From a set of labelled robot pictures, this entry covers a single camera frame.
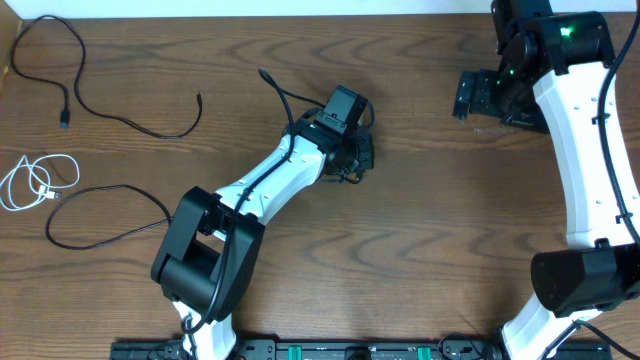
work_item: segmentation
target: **white wall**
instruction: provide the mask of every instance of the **white wall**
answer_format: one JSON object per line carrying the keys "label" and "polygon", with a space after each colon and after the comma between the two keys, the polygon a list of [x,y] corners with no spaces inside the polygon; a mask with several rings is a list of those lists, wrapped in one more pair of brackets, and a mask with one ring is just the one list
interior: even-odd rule
{"label": "white wall", "polygon": [[[5,0],[23,19],[486,13],[491,0]],[[551,0],[556,12],[635,11],[634,0]]]}

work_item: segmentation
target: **white cable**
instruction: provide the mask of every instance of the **white cable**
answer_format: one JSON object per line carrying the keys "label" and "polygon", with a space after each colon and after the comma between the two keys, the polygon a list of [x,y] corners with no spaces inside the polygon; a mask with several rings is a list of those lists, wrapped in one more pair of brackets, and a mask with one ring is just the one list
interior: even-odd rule
{"label": "white cable", "polygon": [[[76,178],[76,181],[73,182],[73,184],[69,184],[69,185],[51,185],[51,175],[49,175],[49,171],[47,171],[47,169],[45,169],[44,167],[37,165],[40,161],[44,160],[44,159],[49,159],[49,158],[55,158],[55,157],[64,157],[67,158],[69,160],[71,160],[73,162],[73,164],[76,166],[76,174],[78,175]],[[13,178],[16,175],[16,172],[18,172],[18,170],[20,170],[21,168],[27,168],[27,170],[29,170],[29,188],[31,189],[31,192],[33,192],[34,194],[36,194],[38,196],[38,198],[36,200],[34,200],[31,204],[29,205],[25,205],[25,206],[19,206],[16,205],[13,202],[13,196],[11,194],[12,190],[11,190],[11,185],[13,184]],[[46,175],[46,180],[44,181],[42,180],[37,174],[36,174],[36,170],[40,170],[42,171],[45,175]],[[33,182],[37,181],[40,183],[40,188],[39,190],[36,190],[33,187]],[[4,207],[5,209],[9,210],[9,211],[21,211],[21,210],[26,210],[29,208],[32,208],[38,204],[40,204],[41,202],[45,201],[46,199],[54,199],[58,197],[58,193],[55,191],[52,191],[52,189],[65,189],[65,188],[70,188],[72,186],[75,186],[78,181],[80,181],[80,167],[78,166],[78,162],[76,161],[76,159],[74,159],[73,157],[67,155],[67,154],[52,154],[52,155],[45,155],[42,156],[40,158],[38,158],[36,161],[34,161],[33,163],[29,164],[29,159],[27,158],[27,155],[22,155],[22,157],[20,158],[20,161],[18,162],[18,165],[16,165],[16,167],[14,167],[11,171],[9,171],[9,173],[7,174],[7,176],[4,177],[4,179],[2,179],[2,181],[0,181],[0,190],[2,190],[2,187],[5,186],[5,184],[7,185],[7,194],[8,194],[8,199],[9,199],[9,205],[7,205],[4,200],[2,199],[2,194],[0,193],[0,204],[2,205],[2,207]]]}

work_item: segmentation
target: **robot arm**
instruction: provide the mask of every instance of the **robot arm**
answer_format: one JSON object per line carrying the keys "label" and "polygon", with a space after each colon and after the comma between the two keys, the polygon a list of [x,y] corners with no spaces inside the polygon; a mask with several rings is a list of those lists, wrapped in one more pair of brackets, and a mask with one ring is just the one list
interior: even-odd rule
{"label": "robot arm", "polygon": [[[367,104],[366,98],[339,86],[323,110],[305,113],[247,175],[213,194],[195,187],[182,198],[151,277],[188,329],[205,318],[200,329],[184,337],[187,352],[198,359],[224,359],[233,349],[231,313],[248,288],[265,226],[287,201],[323,174],[339,174],[342,180],[353,173],[360,179],[373,168],[372,137],[369,128],[361,126]],[[226,241],[230,231],[223,266],[224,253],[196,240],[196,234]]]}
{"label": "robot arm", "polygon": [[[537,254],[531,264],[535,294],[501,331],[511,359],[553,356],[590,320],[638,296],[640,251],[622,224],[608,178],[598,121],[606,121],[609,150],[630,213],[639,209],[615,106],[608,92],[606,119],[597,102],[614,54],[607,24],[595,12],[554,16],[548,1],[495,0],[498,71],[464,72],[454,116],[499,117],[508,126],[549,132],[567,204],[569,250]],[[637,226],[637,218],[631,221]]]}

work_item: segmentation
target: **wooden table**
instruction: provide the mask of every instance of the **wooden table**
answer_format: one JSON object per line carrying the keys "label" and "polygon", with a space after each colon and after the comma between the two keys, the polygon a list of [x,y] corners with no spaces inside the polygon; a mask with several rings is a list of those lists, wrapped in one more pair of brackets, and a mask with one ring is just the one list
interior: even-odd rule
{"label": "wooden table", "polygon": [[[619,49],[632,15],[608,19]],[[82,179],[63,195],[129,183],[173,211],[194,185],[214,191],[238,179],[273,151],[286,123],[260,66],[314,99],[344,84],[375,103],[376,168],[358,186],[313,185],[269,223],[234,314],[237,330],[298,339],[488,335],[531,295],[531,257],[566,247],[550,137],[482,116],[451,117],[460,72],[499,62],[488,15],[73,24],[87,43],[81,92],[90,106],[178,132],[195,118],[199,90],[204,115],[187,138],[158,140],[92,116],[72,98],[70,129],[61,130],[60,90],[10,74],[0,100],[0,169],[23,153],[69,153]],[[617,82],[636,174],[637,49]],[[18,50],[25,72],[69,86],[79,59],[74,38],[53,22]],[[291,103],[296,114],[307,109]],[[53,165],[56,182],[73,177],[70,165]],[[115,340],[178,336],[179,317],[149,277],[166,228],[66,251],[44,236],[55,204],[0,212],[0,358],[105,359]],[[88,244],[161,216],[142,196],[92,194],[64,208],[53,232]],[[629,302],[594,323],[640,352],[639,311],[640,301]]]}

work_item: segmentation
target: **green light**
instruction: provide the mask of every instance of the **green light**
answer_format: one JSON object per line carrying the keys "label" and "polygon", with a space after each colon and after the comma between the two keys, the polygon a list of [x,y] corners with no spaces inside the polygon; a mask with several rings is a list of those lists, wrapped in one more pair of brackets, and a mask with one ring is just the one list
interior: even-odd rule
{"label": "green light", "polygon": [[570,36],[572,32],[573,32],[572,27],[560,28],[560,35],[562,36]]}

